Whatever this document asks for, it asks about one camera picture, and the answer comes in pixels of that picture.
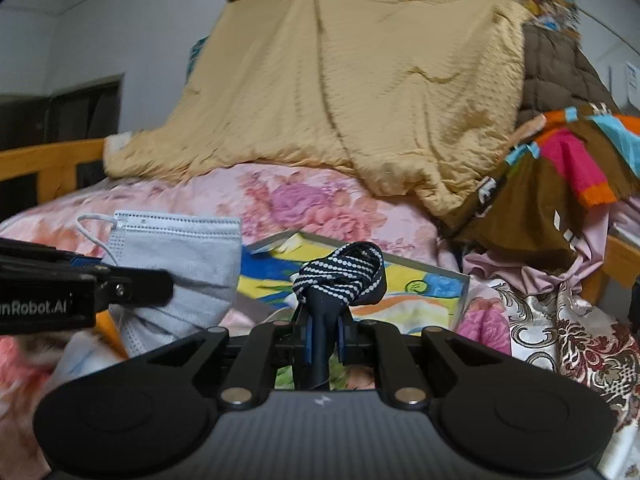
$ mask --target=face mask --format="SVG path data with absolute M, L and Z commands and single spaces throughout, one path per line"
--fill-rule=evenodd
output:
M 113 225 L 106 245 L 80 224 L 86 219 Z M 77 227 L 105 249 L 105 264 L 164 269 L 174 278 L 166 306 L 109 307 L 130 357 L 217 325 L 229 310 L 240 274 L 239 219 L 116 211 L 81 215 Z

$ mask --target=circular pad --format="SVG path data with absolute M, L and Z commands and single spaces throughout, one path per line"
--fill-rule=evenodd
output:
M 442 404 L 440 422 L 458 449 L 528 476 L 560 474 L 599 457 L 614 420 L 598 394 L 544 370 L 527 380 L 510 368 L 483 368 L 465 375 Z
M 213 417 L 207 402 L 186 384 L 71 383 L 43 399 L 33 428 L 54 468 L 83 478 L 131 478 L 191 454 Z

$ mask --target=metal screw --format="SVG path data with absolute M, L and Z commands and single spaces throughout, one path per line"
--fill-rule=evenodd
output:
M 395 394 L 396 400 L 403 404 L 418 404 L 427 398 L 427 394 L 420 388 L 405 387 L 400 388 Z
M 227 388 L 220 394 L 220 399 L 236 406 L 249 402 L 252 397 L 252 393 L 246 388 Z

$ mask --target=white ear loop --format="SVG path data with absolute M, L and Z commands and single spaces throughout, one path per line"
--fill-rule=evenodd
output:
M 93 236 L 87 229 L 82 227 L 82 224 L 80 223 L 82 220 L 101 220 L 103 222 L 109 222 L 114 227 L 117 227 L 118 221 L 113 216 L 101 215 L 101 214 L 98 214 L 98 213 L 82 214 L 82 215 L 79 215 L 76 218 L 76 229 L 78 229 L 78 231 L 80 231 L 80 234 L 82 236 L 84 236 L 85 238 L 87 238 L 87 240 L 89 240 L 89 241 L 93 242 L 94 244 L 96 244 L 98 247 L 104 249 L 104 252 L 106 252 L 111 257 L 111 259 L 113 260 L 113 263 L 115 265 L 117 265 L 118 264 L 118 260 L 113 255 L 113 253 L 111 252 L 110 248 L 107 247 L 107 244 L 105 244 L 104 242 L 98 240 L 98 238 Z

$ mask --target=wooden bed frame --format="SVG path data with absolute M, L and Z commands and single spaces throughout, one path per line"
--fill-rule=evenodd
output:
M 102 160 L 103 139 L 42 144 L 0 152 L 0 182 L 37 174 L 38 204 L 76 190 L 76 166 Z M 631 288 L 640 274 L 640 251 L 609 236 L 603 266 L 582 282 L 581 296 L 597 304 L 610 278 Z

